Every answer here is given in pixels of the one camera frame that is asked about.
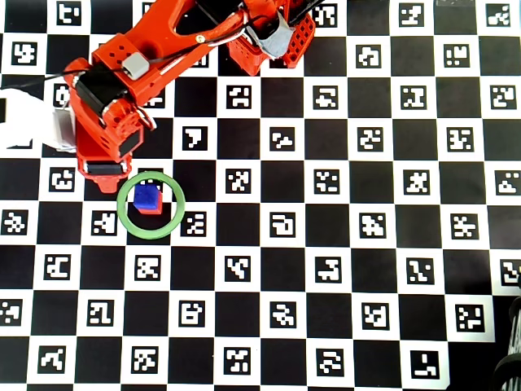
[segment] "checkerboard mat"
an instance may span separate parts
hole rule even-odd
[[[0,2],[2,85],[89,58],[150,4]],[[184,189],[168,237],[128,234],[74,156],[0,152],[0,389],[484,389],[521,273],[519,1],[313,18],[296,69],[247,77],[219,47],[147,105],[133,175]],[[27,91],[68,101],[60,79]],[[132,197],[147,229],[176,208]]]

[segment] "white square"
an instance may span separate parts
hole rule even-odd
[[[23,220],[18,221],[18,217],[15,212],[11,215],[10,210],[16,211],[28,211],[28,221],[26,224]],[[3,216],[4,211],[7,213],[7,219],[0,221],[3,225],[2,228],[8,222],[10,225],[7,229],[13,230],[15,226],[20,226],[21,229],[27,229],[27,235],[2,235],[0,234],[0,244],[22,244],[22,245],[33,245],[36,243],[37,231],[38,231],[38,201],[27,201],[27,200],[0,200],[0,216]]]
[[[77,336],[123,336],[125,291],[82,289]]]
[[[261,78],[218,77],[217,117],[261,117]]]
[[[467,217],[468,222],[465,222],[461,217],[462,215],[470,215],[472,218],[469,221]],[[475,224],[472,222],[474,215],[477,215],[478,218],[478,239],[472,239],[476,230],[476,228],[473,227]],[[489,242],[487,205],[442,204],[440,206],[440,216],[441,243],[444,249],[488,250]],[[455,233],[458,233],[458,236],[455,236],[457,239],[453,239],[452,237],[453,224],[458,225],[458,227],[454,230]]]
[[[500,15],[496,15],[496,12],[487,13],[488,6],[497,6],[497,4],[507,4],[508,9],[497,10]],[[519,1],[487,0],[486,2],[476,2],[475,13],[478,35],[519,37]]]
[[[404,5],[407,3],[413,3],[414,6],[404,10]],[[422,4],[422,7],[417,8],[416,4]],[[391,36],[394,37],[434,35],[434,7],[432,2],[425,0],[391,0],[389,5],[389,31]]]
[[[438,77],[479,77],[479,37],[435,35],[434,69]]]
[[[260,204],[261,247],[304,247],[305,204]]]
[[[100,214],[93,226],[93,213]],[[93,235],[107,232],[107,235]],[[86,246],[125,246],[127,230],[116,215],[115,201],[84,201],[81,214],[81,244]]]
[[[521,205],[521,162],[485,161],[488,205]],[[496,174],[501,182],[497,183]]]
[[[216,158],[217,118],[180,116],[174,120],[173,159],[215,160]]]
[[[349,160],[392,161],[392,145],[391,118],[349,118]]]
[[[339,365],[337,361],[338,354],[335,357],[329,357],[331,360],[322,360],[317,362],[317,353],[323,350],[331,349],[331,353],[342,353],[340,356],[340,365],[343,366],[343,376],[323,376],[321,369],[328,367],[328,371],[333,370],[333,365]],[[353,387],[355,384],[354,375],[354,352],[352,340],[341,340],[341,339],[326,339],[326,338],[308,338],[306,340],[306,360],[307,374],[308,374],[308,386],[310,387]]]
[[[304,160],[304,118],[261,118],[260,159]]]
[[[216,188],[218,203],[260,203],[261,161],[218,160]]]
[[[393,164],[393,171],[395,204],[438,205],[440,203],[440,169],[437,161],[397,160]]]
[[[326,0],[311,11],[317,25],[316,37],[345,37],[348,31],[348,4],[343,0]]]
[[[4,75],[45,75],[47,34],[4,33],[2,58]]]
[[[414,369],[411,367],[411,351],[436,352],[438,366],[429,366],[428,356],[422,355],[422,363],[425,368]],[[434,340],[401,340],[401,385],[408,389],[446,389],[449,387],[449,344]],[[437,379],[422,379],[421,376],[437,376]]]
[[[60,35],[90,34],[90,1],[75,0],[78,7],[66,7],[58,0],[47,2],[47,33]]]
[[[172,204],[172,214],[175,213],[177,203]],[[172,246],[206,246],[214,247],[216,243],[216,225],[217,225],[217,204],[213,202],[187,202],[185,207],[185,217],[179,226],[170,235]],[[186,236],[187,232],[182,232],[183,227],[188,226],[188,219],[191,217],[187,216],[188,213],[202,212],[199,214],[206,213],[206,220],[204,223],[204,236]],[[192,231],[198,231],[199,228],[194,222],[191,228]]]
[[[150,99],[145,105],[145,111],[149,116],[155,118],[165,118],[173,116],[175,110],[176,86],[175,80],[171,81],[164,88],[164,97],[161,94]]]
[[[391,77],[389,36],[348,36],[349,77]]]
[[[261,292],[260,337],[305,339],[306,313],[306,292]]]
[[[140,174],[142,171],[155,171],[154,169],[160,169],[163,174],[173,177],[173,165],[170,159],[134,159],[132,160],[132,171],[130,172],[129,178],[133,178]],[[149,180],[148,183],[142,181],[141,184],[150,184],[153,181]],[[129,192],[127,202],[134,202],[134,189]],[[172,202],[173,192],[170,186],[166,183],[163,184],[162,188],[163,202]]]
[[[40,201],[82,202],[85,177],[77,170],[77,159],[40,159]]]
[[[402,107],[402,95],[407,94]],[[391,78],[392,118],[401,120],[436,119],[437,97],[435,77]]]
[[[304,162],[306,204],[348,204],[349,162],[347,160],[306,160]]]
[[[443,295],[445,293],[441,248],[397,248],[398,293]]]
[[[306,119],[348,118],[348,79],[305,77],[304,117]]]
[[[478,330],[477,327],[483,327],[484,332],[462,331],[458,325],[461,326],[463,322],[469,323],[469,320],[466,320],[468,314],[461,314],[458,309],[457,318],[457,305],[477,305],[479,315],[482,317],[484,324],[469,324],[468,326],[472,326],[475,330]],[[447,340],[449,342],[495,342],[496,340],[492,296],[445,295],[445,317],[447,321]]]
[[[349,248],[306,247],[305,260],[306,292],[351,292]]]
[[[267,59],[260,66],[260,77],[304,77],[304,58],[300,59],[295,68],[272,68]]]
[[[167,384],[168,381],[169,338],[167,336],[124,336],[121,349],[121,383]]]
[[[80,289],[81,246],[38,244],[34,254],[33,289],[76,291]]]
[[[0,290],[0,336],[30,336],[32,315],[31,289]]]
[[[215,291],[259,292],[261,249],[259,247],[215,247]]]
[[[214,337],[214,335],[215,292],[171,291],[169,336],[201,338]]]
[[[481,117],[485,120],[518,119],[521,117],[521,80],[518,76],[483,76],[479,79],[481,89]],[[514,98],[516,108],[507,108]]]
[[[126,246],[125,291],[169,291],[171,259],[169,246]]]
[[[394,204],[350,204],[349,227],[351,248],[396,248]]]
[[[490,278],[494,296],[519,296],[521,250],[490,250]]]
[[[439,161],[482,161],[484,157],[481,118],[438,118]]]
[[[40,347],[56,347],[56,349],[46,352],[42,357],[44,361],[40,362]],[[38,363],[45,368],[53,367],[63,373],[38,373]],[[28,384],[73,384],[76,370],[76,337],[31,336],[27,365]]]
[[[398,294],[354,292],[351,298],[354,340],[400,339]]]
[[[249,368],[239,366],[241,371],[249,369],[249,375],[240,373],[225,375],[225,354],[229,354],[233,359],[233,354],[243,358],[250,358]],[[213,383],[215,385],[260,385],[261,384],[261,339],[251,337],[222,337],[213,339]]]

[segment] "blue cube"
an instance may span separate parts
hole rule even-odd
[[[160,207],[160,191],[153,184],[138,184],[134,188],[134,207],[142,210],[157,210]]]

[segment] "black square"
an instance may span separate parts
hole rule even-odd
[[[214,160],[175,160],[173,176],[185,193],[187,202],[213,202],[216,188]]]
[[[215,77],[176,79],[175,116],[217,116],[217,79]]]
[[[80,276],[80,289],[123,289],[125,247],[81,246]]]
[[[391,79],[350,77],[348,100],[351,118],[391,118]]]
[[[259,293],[216,292],[216,336],[259,336]]]
[[[396,293],[396,252],[393,249],[351,249],[352,291]]]
[[[447,340],[443,295],[400,295],[402,340]]]
[[[125,292],[126,336],[167,336],[169,334],[168,292]]]
[[[170,338],[169,383],[213,383],[213,338]]]
[[[480,118],[478,77],[437,77],[439,118]]]
[[[447,294],[492,294],[488,251],[444,250],[443,259]]]
[[[262,202],[304,202],[303,161],[261,162]]]
[[[0,337],[0,381],[2,383],[25,383],[28,350],[28,337]]]
[[[434,76],[434,37],[391,37],[393,76]]]
[[[306,247],[323,246],[349,247],[348,205],[306,205]]]
[[[39,206],[38,244],[80,244],[81,202],[40,202]]]
[[[259,159],[260,156],[261,122],[258,119],[218,120],[218,159]]]
[[[34,246],[2,246],[0,289],[32,289]]]
[[[3,209],[0,235],[27,236],[28,216],[27,209]]]
[[[405,248],[441,248],[439,205],[397,205],[396,244]]]
[[[354,367],[357,387],[400,388],[400,342],[355,340]]]
[[[344,350],[317,349],[317,376],[344,377]]]
[[[133,374],[157,374],[159,363],[159,346],[132,346],[132,363],[130,373]]]
[[[440,358],[437,351],[411,350],[411,379],[439,379]]]
[[[0,200],[37,200],[39,159],[0,159]]]
[[[304,79],[262,77],[260,85],[262,117],[300,118],[304,115]]]
[[[217,204],[217,245],[258,246],[260,220],[258,204]]]
[[[436,120],[393,120],[395,160],[438,160]]]
[[[32,336],[75,336],[77,291],[34,291]]]
[[[315,37],[306,50],[304,75],[346,76],[346,57],[345,37]]]
[[[446,7],[445,4],[434,6],[435,34],[477,34],[475,7]]]
[[[126,33],[132,28],[132,0],[109,3],[104,0],[92,0],[90,9],[92,34]]]
[[[491,248],[519,248],[521,231],[519,206],[488,206]]]
[[[6,0],[6,33],[45,33],[46,0]]]
[[[224,375],[251,375],[252,348],[224,348]]]
[[[482,76],[521,75],[521,48],[516,37],[479,37]]]
[[[143,144],[132,152],[134,158],[172,159],[173,119],[154,118],[154,121],[157,128],[153,132],[145,132]]]
[[[63,374],[65,373],[66,359],[67,346],[40,346],[38,349],[37,373]]]
[[[307,294],[308,338],[352,338],[351,295]]]
[[[521,160],[520,120],[484,120],[485,160]]]
[[[262,248],[260,289],[262,291],[304,291],[303,248]]]
[[[75,383],[119,383],[120,373],[120,337],[77,337]]]
[[[260,341],[260,382],[306,385],[306,341],[263,339]]]
[[[389,35],[389,3],[348,2],[348,35]]]
[[[442,204],[485,204],[484,164],[440,162]]]
[[[89,53],[88,35],[48,35],[46,72],[60,73],[75,59],[88,59]]]
[[[213,290],[214,247],[172,247],[171,289]]]
[[[348,159],[348,122],[306,120],[305,158],[308,160]]]
[[[351,202],[392,203],[394,201],[392,162],[351,161]]]

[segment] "green hoop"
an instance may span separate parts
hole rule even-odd
[[[127,214],[127,208],[125,207],[127,196],[129,195],[132,188],[141,181],[147,181],[149,179],[155,179],[169,185],[176,197],[177,202],[176,213],[173,215],[173,219],[166,226],[163,226],[157,230],[143,230],[142,228],[136,226],[133,222],[130,221]],[[154,240],[164,238],[165,236],[170,235],[170,232],[176,229],[182,218],[185,216],[186,200],[185,194],[182,192],[179,183],[177,183],[174,179],[159,171],[145,171],[144,173],[140,173],[125,182],[125,184],[121,187],[120,192],[117,194],[116,204],[117,217],[120,219],[121,224],[123,224],[128,232],[140,239]]]

